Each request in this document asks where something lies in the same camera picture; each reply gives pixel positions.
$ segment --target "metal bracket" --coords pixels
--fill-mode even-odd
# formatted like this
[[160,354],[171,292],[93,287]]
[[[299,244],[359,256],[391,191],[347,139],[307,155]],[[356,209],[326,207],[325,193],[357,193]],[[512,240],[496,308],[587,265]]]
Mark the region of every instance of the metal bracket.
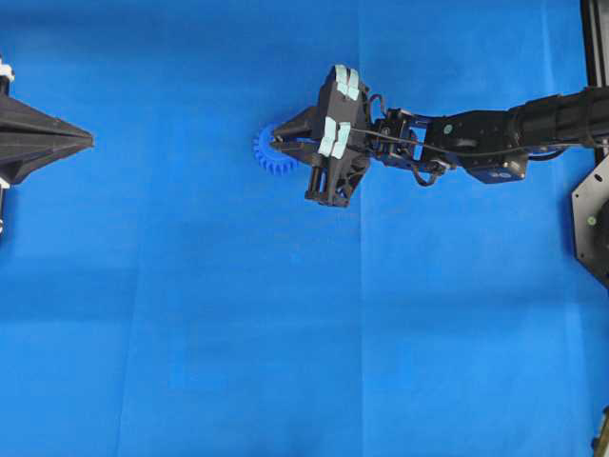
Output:
[[609,158],[571,194],[578,260],[609,288],[609,248],[599,243],[600,210],[609,200]]

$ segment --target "blue surface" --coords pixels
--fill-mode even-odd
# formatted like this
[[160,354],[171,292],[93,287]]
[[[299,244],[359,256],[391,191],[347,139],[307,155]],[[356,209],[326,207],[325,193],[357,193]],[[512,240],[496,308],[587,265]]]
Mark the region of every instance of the blue surface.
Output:
[[580,90],[579,2],[27,0],[2,19],[13,94],[97,146],[10,193],[0,455],[589,455],[609,307],[568,194],[591,152],[496,187],[375,164],[347,210],[251,157],[337,62],[432,115]]

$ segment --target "blue gear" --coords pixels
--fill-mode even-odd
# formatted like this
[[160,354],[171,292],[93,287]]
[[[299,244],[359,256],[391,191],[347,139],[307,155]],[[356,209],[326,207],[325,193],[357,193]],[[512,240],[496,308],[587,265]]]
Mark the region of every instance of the blue gear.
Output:
[[263,169],[276,176],[285,176],[298,167],[298,161],[269,145],[273,140],[273,130],[278,126],[279,124],[270,124],[260,130],[254,138],[254,155]]

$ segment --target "black cone-shaped object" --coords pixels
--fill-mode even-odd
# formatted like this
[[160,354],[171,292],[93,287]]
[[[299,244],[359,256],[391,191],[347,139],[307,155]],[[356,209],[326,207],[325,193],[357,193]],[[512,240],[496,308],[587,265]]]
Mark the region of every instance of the black cone-shaped object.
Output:
[[0,177],[7,183],[92,146],[90,133],[0,94]]

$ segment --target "black wire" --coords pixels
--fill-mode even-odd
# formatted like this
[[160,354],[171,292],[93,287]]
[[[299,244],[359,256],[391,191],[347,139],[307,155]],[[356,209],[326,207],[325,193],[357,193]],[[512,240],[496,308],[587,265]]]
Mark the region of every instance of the black wire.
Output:
[[417,167],[416,165],[411,166],[410,168],[412,170],[412,173],[415,175],[415,179],[417,180],[417,184],[419,184],[420,186],[423,186],[424,188],[428,188],[429,186],[433,186],[436,183],[436,180],[438,179],[438,176],[440,176],[438,173],[430,173],[429,176],[429,181],[425,181],[422,176],[419,174],[419,167]]
[[546,160],[552,160],[552,159],[556,159],[557,157],[560,157],[563,152],[564,152],[564,149],[557,150],[556,152],[552,152],[551,154],[529,155],[529,160],[533,160],[535,162],[545,162]]
[[381,102],[381,112],[383,113],[383,116],[385,116],[385,117],[386,117],[386,116],[387,116],[387,111],[386,111],[386,109],[384,108],[384,98],[383,98],[383,96],[382,96],[382,95],[380,95],[379,93],[375,93],[375,94],[374,94],[374,95],[372,95],[372,96],[370,97],[370,99],[368,100],[368,105],[370,106],[370,114],[372,114],[372,103],[373,103],[375,100],[377,100],[377,99],[378,99],[378,100]]
[[[493,150],[490,152],[460,152],[460,151],[456,152],[454,150],[448,150],[448,149],[444,149],[444,148],[439,148],[437,146],[432,146],[432,145],[429,145],[422,141],[410,140],[410,139],[406,139],[406,138],[397,138],[395,136],[389,136],[389,135],[383,135],[382,133],[378,133],[377,131],[364,130],[364,129],[353,129],[353,128],[351,128],[351,131],[357,131],[359,133],[365,133],[367,135],[376,136],[378,138],[383,138],[385,140],[391,141],[393,143],[406,143],[409,145],[423,146],[424,148],[428,148],[428,149],[434,150],[436,152],[441,152],[442,154],[453,154],[453,155],[457,155],[460,157],[484,157],[484,156],[490,156],[490,155],[504,155],[509,152],[522,151],[523,149],[526,148],[524,146],[520,146],[517,148]],[[578,144],[579,143],[560,143],[560,144],[550,145],[550,146],[556,147],[556,148],[568,148],[570,146],[577,146]]]

